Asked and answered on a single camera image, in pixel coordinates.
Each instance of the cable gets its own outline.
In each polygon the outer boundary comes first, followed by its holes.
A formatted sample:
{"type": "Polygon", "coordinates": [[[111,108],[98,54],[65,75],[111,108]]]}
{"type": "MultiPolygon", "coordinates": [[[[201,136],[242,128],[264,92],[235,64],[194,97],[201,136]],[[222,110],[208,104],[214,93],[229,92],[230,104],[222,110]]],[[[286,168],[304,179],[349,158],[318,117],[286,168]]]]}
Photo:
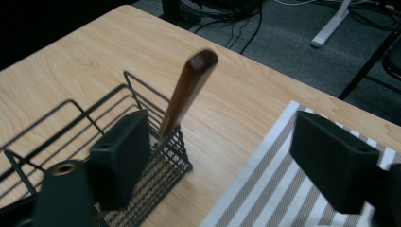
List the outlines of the cable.
{"type": "Polygon", "coordinates": [[[280,4],[285,5],[285,6],[301,6],[301,5],[304,5],[304,4],[316,2],[316,1],[318,1],[318,0],[309,0],[309,1],[300,2],[300,3],[285,3],[285,2],[281,2],[281,1],[279,1],[279,0],[274,0],[274,1],[275,1],[276,3],[280,3],[280,4]]]}
{"type": "Polygon", "coordinates": [[[227,41],[227,43],[225,45],[229,49],[232,48],[236,44],[238,39],[241,37],[242,28],[245,27],[249,23],[249,21],[250,21],[250,19],[252,17],[254,17],[254,16],[259,14],[259,23],[258,23],[258,26],[256,28],[256,31],[253,33],[252,37],[247,41],[245,46],[239,52],[239,54],[242,54],[246,50],[246,48],[249,46],[251,41],[254,39],[254,37],[256,36],[257,32],[259,31],[259,29],[261,27],[261,24],[262,24],[262,3],[263,3],[263,0],[260,0],[258,2],[259,11],[255,12],[255,13],[252,13],[254,8],[252,10],[246,12],[246,13],[244,13],[244,12],[222,13],[222,12],[214,12],[214,11],[203,11],[203,10],[193,9],[193,8],[189,7],[188,5],[186,5],[186,3],[184,3],[183,1],[181,1],[180,7],[181,7],[181,11],[182,11],[183,15],[186,16],[187,18],[194,18],[194,19],[198,19],[198,20],[200,18],[211,18],[211,19],[214,20],[212,22],[206,23],[206,24],[198,27],[194,31],[194,34],[198,33],[201,29],[204,29],[207,26],[211,26],[211,25],[218,24],[218,23],[230,23],[229,25],[232,25],[232,27],[231,27],[231,37],[227,41]],[[239,21],[244,20],[244,19],[247,19],[247,22],[239,28],[238,36],[235,38],[234,42],[232,44],[230,44],[230,46],[228,46],[230,41],[234,38],[234,26],[235,26],[235,24],[237,22],[239,22],[239,21]]]}
{"type": "Polygon", "coordinates": [[[256,36],[257,32],[259,31],[260,26],[262,25],[262,0],[259,2],[259,24],[257,25],[256,31],[252,35],[252,37],[248,40],[248,42],[245,44],[245,46],[242,48],[242,50],[239,52],[240,55],[244,53],[244,51],[248,48],[248,45],[251,43],[253,38],[256,36]]]}
{"type": "Polygon", "coordinates": [[[228,46],[227,46],[228,43],[233,39],[233,36],[234,36],[233,28],[234,28],[234,25],[235,25],[235,24],[233,24],[233,26],[231,27],[231,37],[230,37],[230,40],[229,40],[229,41],[227,42],[227,44],[225,45],[227,48],[231,49],[231,48],[236,44],[236,42],[238,41],[239,37],[241,37],[241,35],[242,35],[242,28],[244,28],[244,27],[250,22],[250,20],[251,20],[251,17],[248,17],[247,22],[239,28],[239,34],[236,36],[236,39],[234,40],[234,42],[228,47],[228,46]]]}
{"type": "MultiPolygon", "coordinates": [[[[320,1],[320,0],[307,0],[307,1],[304,1],[304,2],[300,2],[300,3],[285,3],[285,2],[282,2],[282,1],[279,1],[279,0],[274,0],[274,1],[279,3],[279,4],[285,5],[285,6],[294,6],[295,7],[295,6],[301,6],[301,5],[308,4],[308,3],[317,2],[317,1],[320,1]]],[[[333,3],[342,3],[342,1],[339,1],[339,0],[321,0],[321,1],[333,2],[333,3]]],[[[361,0],[361,1],[358,1],[358,2],[352,2],[352,3],[350,3],[350,5],[357,5],[357,4],[361,4],[361,3],[366,3],[368,1],[369,0],[361,0]]]]}

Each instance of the gray carpet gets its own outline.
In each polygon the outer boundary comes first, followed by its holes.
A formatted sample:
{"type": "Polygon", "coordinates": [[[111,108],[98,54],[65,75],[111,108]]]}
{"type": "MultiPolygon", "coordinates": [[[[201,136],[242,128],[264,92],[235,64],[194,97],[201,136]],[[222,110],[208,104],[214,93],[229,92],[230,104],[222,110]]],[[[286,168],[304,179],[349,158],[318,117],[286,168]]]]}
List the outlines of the gray carpet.
{"type": "MultiPolygon", "coordinates": [[[[296,0],[286,2],[300,3],[296,0]]],[[[140,0],[133,5],[155,16],[163,14],[159,0],[140,0]]],[[[264,1],[261,27],[243,55],[329,95],[338,96],[390,32],[366,26],[347,16],[323,47],[311,47],[310,41],[336,11],[312,3],[286,6],[273,0],[264,1]]],[[[361,13],[381,25],[391,23],[388,17],[379,13],[361,13]]],[[[202,19],[190,31],[195,32],[210,21],[202,19]]],[[[259,15],[255,15],[234,26],[213,24],[197,34],[239,52],[252,37],[258,21],[259,15]]],[[[385,74],[379,64],[371,75],[401,88],[401,82],[385,74]]],[[[345,101],[401,126],[401,96],[367,79],[345,101]]]]}

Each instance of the black wire rack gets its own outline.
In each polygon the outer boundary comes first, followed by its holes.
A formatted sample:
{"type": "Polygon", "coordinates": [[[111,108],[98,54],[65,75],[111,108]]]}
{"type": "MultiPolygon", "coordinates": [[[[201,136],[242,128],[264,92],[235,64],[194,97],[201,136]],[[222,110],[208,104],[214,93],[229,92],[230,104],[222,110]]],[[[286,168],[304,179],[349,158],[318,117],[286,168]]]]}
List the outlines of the black wire rack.
{"type": "Polygon", "coordinates": [[[156,146],[168,98],[127,71],[124,77],[126,83],[87,110],[67,99],[0,148],[0,208],[36,195],[48,168],[64,160],[86,161],[89,147],[122,116],[147,109],[151,158],[129,205],[112,212],[102,212],[95,205],[98,226],[138,226],[147,218],[192,164],[180,126],[156,146]]]}

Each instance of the black cable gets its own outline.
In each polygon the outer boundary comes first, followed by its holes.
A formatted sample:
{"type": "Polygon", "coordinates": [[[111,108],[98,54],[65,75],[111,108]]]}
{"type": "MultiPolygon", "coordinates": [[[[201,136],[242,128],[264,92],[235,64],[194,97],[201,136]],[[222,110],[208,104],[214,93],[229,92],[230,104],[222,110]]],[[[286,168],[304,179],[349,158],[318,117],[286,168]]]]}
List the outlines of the black cable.
{"type": "Polygon", "coordinates": [[[241,37],[241,35],[242,35],[242,28],[244,28],[250,22],[250,20],[251,20],[251,17],[248,17],[247,22],[239,28],[239,34],[236,36],[236,39],[234,40],[234,42],[229,47],[227,47],[228,43],[233,39],[233,36],[234,36],[234,32],[233,32],[234,26],[231,27],[231,38],[225,45],[227,48],[231,49],[236,44],[239,37],[241,37]]]}
{"type": "Polygon", "coordinates": [[[210,25],[212,25],[212,24],[217,24],[217,23],[225,23],[225,22],[221,22],[221,21],[212,21],[212,22],[206,23],[206,24],[204,24],[203,26],[198,27],[198,29],[196,29],[196,30],[194,31],[194,34],[198,33],[198,31],[200,31],[201,29],[204,29],[204,28],[207,27],[207,26],[210,26],[210,25]]]}
{"type": "Polygon", "coordinates": [[[259,31],[259,29],[261,27],[261,24],[262,24],[262,3],[263,3],[263,0],[260,0],[258,2],[258,5],[259,5],[259,11],[258,12],[256,12],[256,13],[246,13],[246,14],[245,13],[238,13],[238,12],[220,13],[220,12],[201,11],[201,10],[197,10],[197,9],[193,9],[193,8],[189,7],[183,1],[181,2],[180,7],[181,7],[181,11],[182,11],[183,15],[188,17],[188,18],[195,18],[195,19],[199,20],[200,18],[209,17],[209,18],[214,19],[214,21],[206,23],[206,24],[198,27],[194,31],[194,34],[198,33],[201,29],[203,29],[203,28],[205,28],[207,26],[211,26],[213,24],[217,24],[217,23],[234,23],[232,25],[232,34],[231,34],[231,37],[230,37],[229,41],[225,45],[226,47],[234,37],[233,29],[234,29],[235,24],[237,22],[239,22],[239,21],[247,19],[247,22],[243,26],[241,26],[241,28],[239,29],[239,35],[236,37],[235,41],[227,48],[232,48],[236,44],[236,42],[238,41],[239,37],[242,35],[242,28],[245,27],[249,23],[249,21],[250,21],[250,19],[252,17],[254,17],[255,15],[259,14],[259,23],[258,23],[258,26],[256,28],[256,31],[253,33],[252,37],[247,41],[245,46],[239,52],[239,54],[242,54],[246,50],[246,48],[249,46],[251,41],[254,39],[254,37],[256,36],[257,32],[259,31]]]}
{"type": "Polygon", "coordinates": [[[259,31],[260,26],[262,25],[262,0],[259,2],[259,23],[257,25],[256,31],[253,33],[252,37],[248,40],[248,42],[245,44],[245,46],[242,48],[242,50],[239,52],[240,55],[244,53],[244,51],[248,48],[248,45],[251,43],[253,38],[256,36],[257,32],[259,31]]]}

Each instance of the wooden table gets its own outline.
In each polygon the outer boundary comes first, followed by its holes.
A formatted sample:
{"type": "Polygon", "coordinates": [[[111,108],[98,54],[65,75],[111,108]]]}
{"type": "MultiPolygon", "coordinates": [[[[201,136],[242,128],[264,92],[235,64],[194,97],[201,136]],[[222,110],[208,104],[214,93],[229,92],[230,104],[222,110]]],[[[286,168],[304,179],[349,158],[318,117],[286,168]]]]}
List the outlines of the wooden table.
{"type": "Polygon", "coordinates": [[[291,100],[401,150],[400,127],[132,6],[0,73],[0,143],[66,98],[88,108],[124,82],[124,70],[171,96],[183,64],[205,47],[219,64],[182,122],[194,169],[145,226],[199,225],[291,100]]]}

